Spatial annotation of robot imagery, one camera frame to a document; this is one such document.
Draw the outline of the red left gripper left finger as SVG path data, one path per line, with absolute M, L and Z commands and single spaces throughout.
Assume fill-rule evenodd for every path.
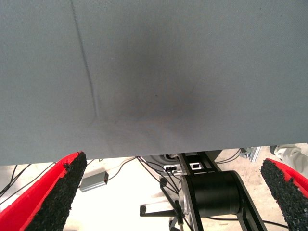
M 82 151 L 63 157 L 0 213 L 0 229 L 63 230 L 86 167 Z

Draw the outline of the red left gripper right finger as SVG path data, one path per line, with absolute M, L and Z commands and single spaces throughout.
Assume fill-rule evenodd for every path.
M 308 229 L 308 179 L 288 165 L 265 159 L 261 175 L 290 231 Z

